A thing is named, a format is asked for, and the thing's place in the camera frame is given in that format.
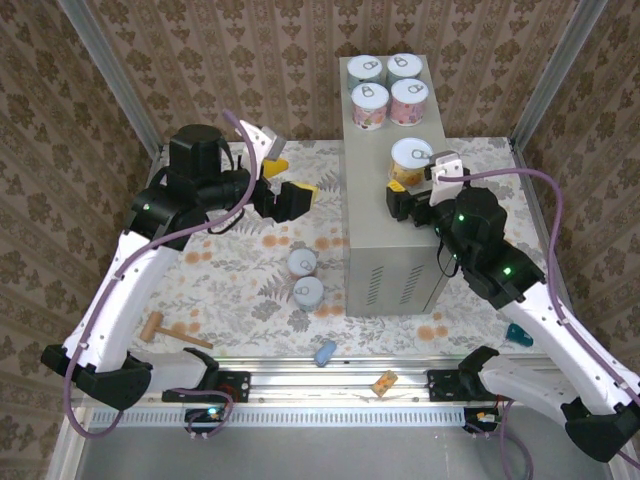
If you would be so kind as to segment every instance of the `ventilation slot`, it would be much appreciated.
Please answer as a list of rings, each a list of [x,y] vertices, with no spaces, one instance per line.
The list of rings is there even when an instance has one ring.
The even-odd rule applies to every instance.
[[[125,412],[120,427],[183,428],[184,407],[134,408]],[[110,408],[93,411],[90,428],[108,427],[117,412]],[[344,407],[285,408],[238,405],[230,427],[460,427],[465,424],[463,407]]]
[[[411,272],[409,273],[409,278],[407,278],[407,282],[404,284],[404,290],[402,291],[402,296],[400,297],[400,305],[407,303],[409,300],[411,300],[411,297],[413,297],[413,292],[416,289],[418,280],[420,280],[420,275],[422,274],[423,269],[424,269],[424,265],[413,267],[411,269]]]
[[[371,270],[371,280],[369,281],[369,290],[367,291],[367,306],[373,305],[378,301],[378,292],[382,284],[382,271],[384,267],[378,267]]]

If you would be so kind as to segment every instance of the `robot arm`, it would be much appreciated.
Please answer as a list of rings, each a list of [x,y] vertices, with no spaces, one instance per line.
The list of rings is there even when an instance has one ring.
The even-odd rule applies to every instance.
[[[458,155],[443,152],[432,160],[435,164],[426,174],[433,179],[433,190],[411,195],[397,182],[389,184],[391,215],[399,221],[412,217],[416,226],[432,225],[469,287],[531,335],[567,379],[549,379],[480,347],[461,362],[461,382],[472,396],[488,391],[534,408],[564,425],[589,456],[609,461],[640,429],[640,407],[628,390],[637,394],[640,378],[615,360],[564,305],[566,318],[558,318],[542,271],[504,239],[507,213],[491,191],[439,180],[466,173]],[[571,327],[600,362],[571,334]]]
[[[255,139],[260,176],[251,202],[263,217],[276,222],[294,220],[307,212],[315,187],[284,182],[279,195],[270,190],[267,172],[278,170],[284,141],[271,130],[242,124]],[[64,376],[73,352],[85,333],[98,299],[122,264],[153,240],[207,222],[207,212],[229,210],[247,191],[250,173],[240,168],[221,171],[221,151],[229,151],[221,132],[211,126],[188,125],[171,138],[170,165],[139,193],[126,217],[118,247],[102,285],[80,324],[62,345],[49,345],[42,362]],[[130,352],[133,331],[150,295],[189,237],[169,241],[138,257],[118,278],[91,329],[73,372],[75,385],[91,397],[125,410],[145,393],[173,388],[213,390],[218,364],[195,349],[172,354]]]

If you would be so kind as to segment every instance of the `white cylinder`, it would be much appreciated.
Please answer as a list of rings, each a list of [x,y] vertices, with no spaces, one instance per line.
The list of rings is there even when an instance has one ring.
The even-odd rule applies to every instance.
[[[382,84],[382,62],[371,55],[358,55],[347,62],[347,90],[365,82]]]
[[[386,87],[403,78],[418,78],[422,72],[422,60],[412,53],[396,53],[387,61]]]
[[[313,275],[316,270],[317,259],[315,253],[306,248],[299,248],[291,252],[287,260],[287,267],[294,278]]]
[[[300,310],[313,312],[322,303],[324,285],[316,277],[304,277],[293,286],[293,299]]]

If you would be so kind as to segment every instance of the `toy hammer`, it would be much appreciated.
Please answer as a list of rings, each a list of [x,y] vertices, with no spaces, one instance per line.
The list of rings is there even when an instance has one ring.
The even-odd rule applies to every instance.
[[[193,343],[194,345],[200,345],[204,348],[213,349],[213,344],[209,342],[205,342],[204,340],[200,340],[199,338],[190,337],[189,335],[185,335],[184,333],[174,332],[173,330],[169,330],[167,328],[162,328],[160,324],[162,323],[162,319],[164,315],[160,312],[152,312],[149,315],[149,320],[147,320],[147,324],[140,332],[140,340],[143,342],[151,342],[156,333],[164,333],[165,335],[169,335],[170,337],[177,338],[178,340],[182,340],[184,342]]]

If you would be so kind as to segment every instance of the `small white can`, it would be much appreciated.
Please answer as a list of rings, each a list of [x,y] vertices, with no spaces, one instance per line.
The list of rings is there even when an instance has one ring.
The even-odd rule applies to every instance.
[[[389,118],[396,125],[411,127],[422,121],[427,106],[429,87],[421,80],[405,78],[391,87]]]
[[[412,53],[396,53],[387,60],[387,88],[403,78],[418,78],[422,73],[422,60]]]
[[[403,138],[391,147],[389,178],[405,187],[415,187],[424,180],[424,167],[429,165],[433,148],[419,138]]]
[[[359,55],[347,62],[349,93],[360,83],[382,84],[382,62],[371,55]]]
[[[294,250],[287,260],[287,267],[294,278],[313,275],[316,270],[316,265],[316,254],[307,248]]]
[[[377,83],[361,83],[351,93],[353,123],[363,130],[376,130],[387,116],[389,92]]]
[[[324,285],[316,277],[304,277],[293,286],[293,299],[305,312],[313,312],[322,303]]]

